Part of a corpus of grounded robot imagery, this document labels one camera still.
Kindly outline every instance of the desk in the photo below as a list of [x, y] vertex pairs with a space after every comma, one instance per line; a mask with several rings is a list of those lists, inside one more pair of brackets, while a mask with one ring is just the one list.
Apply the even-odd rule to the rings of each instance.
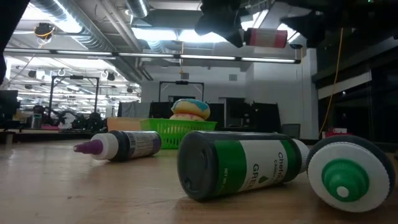
[[282, 187], [198, 203], [178, 182], [177, 151], [119, 164], [74, 153], [78, 142], [0, 150], [0, 223], [398, 222], [398, 192], [374, 211], [346, 213], [318, 199], [305, 174]]

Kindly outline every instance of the plastic basket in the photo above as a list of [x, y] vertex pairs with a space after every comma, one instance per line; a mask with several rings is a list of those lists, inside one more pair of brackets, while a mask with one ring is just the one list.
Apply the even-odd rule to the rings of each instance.
[[184, 135], [190, 131], [213, 131], [217, 122], [145, 119], [141, 129], [157, 131], [162, 138], [162, 149], [178, 149]]

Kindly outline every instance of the red cylinder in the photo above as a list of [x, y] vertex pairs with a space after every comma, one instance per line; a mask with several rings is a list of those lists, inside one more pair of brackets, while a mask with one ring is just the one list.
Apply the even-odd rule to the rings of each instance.
[[249, 28], [243, 34], [243, 40], [248, 46], [285, 48], [287, 31]]

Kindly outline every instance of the green nozzle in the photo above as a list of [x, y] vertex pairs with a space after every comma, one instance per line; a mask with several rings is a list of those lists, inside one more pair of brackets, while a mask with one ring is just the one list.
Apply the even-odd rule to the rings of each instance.
[[349, 159], [330, 161], [322, 170], [322, 182], [329, 194], [340, 202], [355, 202], [369, 190], [369, 177]]

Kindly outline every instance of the ductwork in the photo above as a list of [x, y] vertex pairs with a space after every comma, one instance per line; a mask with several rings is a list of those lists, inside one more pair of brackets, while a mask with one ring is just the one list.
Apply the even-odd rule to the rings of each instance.
[[[30, 0], [37, 9], [48, 14], [50, 20], [65, 32], [78, 32], [82, 36], [74, 36], [76, 41], [88, 50], [113, 52], [115, 46], [93, 24], [91, 19], [72, 0]], [[106, 60], [120, 70], [121, 74], [130, 82], [140, 83], [142, 76], [139, 71], [122, 58]]]
[[153, 51], [153, 53], [164, 54], [165, 47], [161, 40], [148, 40], [147, 41], [149, 48]]
[[142, 19], [149, 14], [149, 3], [147, 0], [125, 0], [127, 8], [134, 18]]

